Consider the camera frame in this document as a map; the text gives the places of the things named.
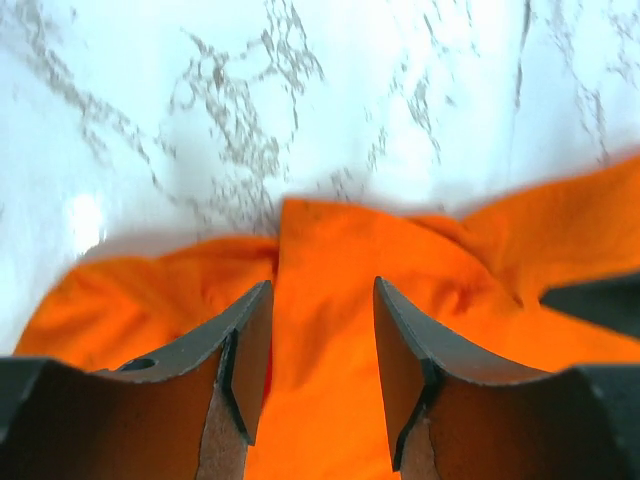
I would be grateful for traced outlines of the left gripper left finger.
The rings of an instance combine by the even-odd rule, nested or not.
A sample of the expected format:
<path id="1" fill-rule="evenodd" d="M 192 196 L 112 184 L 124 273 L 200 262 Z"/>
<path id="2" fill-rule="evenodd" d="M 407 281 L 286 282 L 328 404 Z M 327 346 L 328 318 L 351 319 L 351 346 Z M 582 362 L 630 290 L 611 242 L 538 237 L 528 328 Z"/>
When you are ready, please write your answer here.
<path id="1" fill-rule="evenodd" d="M 1 361 L 5 479 L 240 479 L 255 443 L 273 291 L 115 370 Z"/>

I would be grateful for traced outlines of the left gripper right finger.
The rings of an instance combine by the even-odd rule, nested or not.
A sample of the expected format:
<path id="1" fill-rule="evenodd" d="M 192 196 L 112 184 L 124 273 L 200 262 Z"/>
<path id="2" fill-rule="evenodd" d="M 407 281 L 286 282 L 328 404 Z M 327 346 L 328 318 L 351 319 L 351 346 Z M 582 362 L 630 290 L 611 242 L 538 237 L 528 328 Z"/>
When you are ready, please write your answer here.
<path id="1" fill-rule="evenodd" d="M 635 479 L 639 366 L 556 373 L 494 354 L 374 283 L 391 465 L 405 479 Z"/>

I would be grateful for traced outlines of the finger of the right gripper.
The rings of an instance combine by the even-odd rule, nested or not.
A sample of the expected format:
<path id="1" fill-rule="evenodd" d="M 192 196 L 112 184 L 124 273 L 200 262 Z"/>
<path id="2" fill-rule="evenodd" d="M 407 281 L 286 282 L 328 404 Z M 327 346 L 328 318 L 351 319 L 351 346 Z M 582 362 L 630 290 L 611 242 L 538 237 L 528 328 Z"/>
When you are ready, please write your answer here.
<path id="1" fill-rule="evenodd" d="M 594 325 L 639 338 L 639 272 L 547 289 L 540 303 Z"/>

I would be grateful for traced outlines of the orange t shirt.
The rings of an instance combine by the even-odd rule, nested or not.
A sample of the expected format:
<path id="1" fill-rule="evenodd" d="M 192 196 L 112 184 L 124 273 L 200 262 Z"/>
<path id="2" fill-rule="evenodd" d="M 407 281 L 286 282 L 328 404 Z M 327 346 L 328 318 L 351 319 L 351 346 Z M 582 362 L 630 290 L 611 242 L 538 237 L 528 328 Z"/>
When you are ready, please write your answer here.
<path id="1" fill-rule="evenodd" d="M 480 347 L 556 373 L 639 366 L 639 338 L 556 312 L 549 288 L 639 272 L 639 162 L 541 185 L 463 220 L 284 202 L 276 237 L 209 240 L 71 270 L 12 357 L 115 370 L 272 285 L 267 380 L 240 479 L 405 479 L 391 465 L 374 283 Z"/>

